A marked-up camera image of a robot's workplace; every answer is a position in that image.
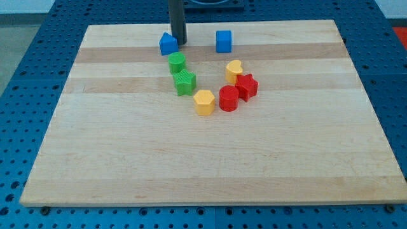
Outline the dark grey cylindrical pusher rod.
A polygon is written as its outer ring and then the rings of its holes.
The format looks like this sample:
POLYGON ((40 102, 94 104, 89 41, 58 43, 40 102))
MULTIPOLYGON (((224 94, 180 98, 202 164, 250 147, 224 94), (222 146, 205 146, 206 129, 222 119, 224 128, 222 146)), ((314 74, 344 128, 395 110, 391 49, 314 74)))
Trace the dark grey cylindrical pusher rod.
POLYGON ((187 43, 186 21, 183 0, 168 0, 169 20, 172 36, 178 45, 187 43))

